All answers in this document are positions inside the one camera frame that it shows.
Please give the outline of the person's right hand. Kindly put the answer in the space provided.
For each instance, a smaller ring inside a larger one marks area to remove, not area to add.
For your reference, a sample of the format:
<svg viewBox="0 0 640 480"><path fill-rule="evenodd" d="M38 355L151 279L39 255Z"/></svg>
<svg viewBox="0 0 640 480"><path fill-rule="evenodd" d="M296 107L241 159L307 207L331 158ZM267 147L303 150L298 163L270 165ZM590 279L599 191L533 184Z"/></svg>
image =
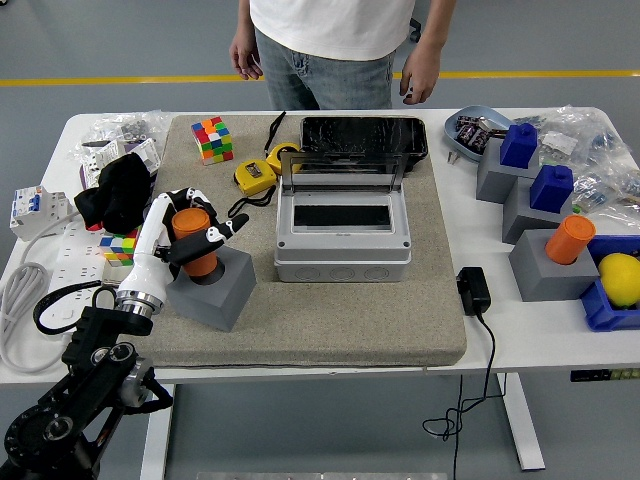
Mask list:
<svg viewBox="0 0 640 480"><path fill-rule="evenodd" d="M236 36L230 46L231 65L242 80L259 80L263 76L254 37Z"/></svg>

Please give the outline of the person's left hand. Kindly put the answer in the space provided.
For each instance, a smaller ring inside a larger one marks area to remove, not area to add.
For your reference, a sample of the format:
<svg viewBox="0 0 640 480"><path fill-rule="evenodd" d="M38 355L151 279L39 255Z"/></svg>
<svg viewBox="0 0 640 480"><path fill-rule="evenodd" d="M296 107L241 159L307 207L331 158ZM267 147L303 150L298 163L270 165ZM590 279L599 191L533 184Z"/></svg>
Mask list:
<svg viewBox="0 0 640 480"><path fill-rule="evenodd" d="M410 53L400 80L404 104L422 104L431 97L440 75L441 52L441 46L418 45Z"/></svg>

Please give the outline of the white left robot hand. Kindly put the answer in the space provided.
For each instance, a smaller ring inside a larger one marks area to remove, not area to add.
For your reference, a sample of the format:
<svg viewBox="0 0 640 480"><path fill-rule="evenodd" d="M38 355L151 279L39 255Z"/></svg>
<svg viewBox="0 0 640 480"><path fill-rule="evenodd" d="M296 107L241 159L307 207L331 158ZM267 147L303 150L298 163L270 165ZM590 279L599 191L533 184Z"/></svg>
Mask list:
<svg viewBox="0 0 640 480"><path fill-rule="evenodd" d="M177 240L171 230L173 217L188 208L205 214L211 225ZM133 311L147 308L152 315L160 312L166 301L166 288L175 278L175 269L224 245L249 221L240 213L223 223L207 197L187 187L160 194L151 204L134 251L134 266L117 289L115 308Z"/></svg>

